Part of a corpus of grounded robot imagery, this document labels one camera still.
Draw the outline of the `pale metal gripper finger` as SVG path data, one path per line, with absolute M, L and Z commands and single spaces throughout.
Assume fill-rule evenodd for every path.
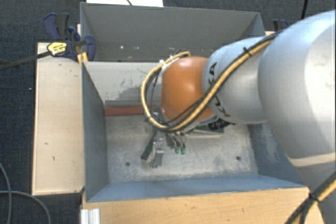
M 162 142 L 153 142 L 152 152 L 150 154 L 149 166 L 151 168 L 158 168 L 162 165 L 164 156 L 164 149 L 162 148 Z
M 141 160 L 146 162 L 149 166 L 155 157 L 156 150 L 156 132 L 154 132 L 147 143 L 143 153 L 141 154 Z

